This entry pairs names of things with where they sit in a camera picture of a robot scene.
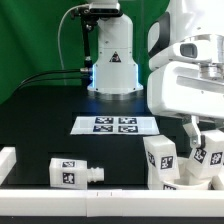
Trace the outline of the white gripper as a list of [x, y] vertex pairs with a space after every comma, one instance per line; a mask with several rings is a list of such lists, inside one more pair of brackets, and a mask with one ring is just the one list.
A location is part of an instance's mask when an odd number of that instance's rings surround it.
[[202, 79], [197, 65], [170, 62], [150, 74], [147, 104], [154, 115], [184, 116], [182, 125], [190, 147], [199, 148], [202, 145], [199, 117], [224, 119], [224, 83]]

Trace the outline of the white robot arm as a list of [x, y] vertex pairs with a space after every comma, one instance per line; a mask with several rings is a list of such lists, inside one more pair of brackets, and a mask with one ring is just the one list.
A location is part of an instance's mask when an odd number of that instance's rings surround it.
[[[142, 88], [133, 60], [133, 23], [119, 0], [87, 0], [98, 25], [90, 89], [103, 95]], [[203, 145], [199, 121], [224, 120], [224, 0], [168, 0], [147, 34], [152, 114], [180, 118], [191, 146]]]

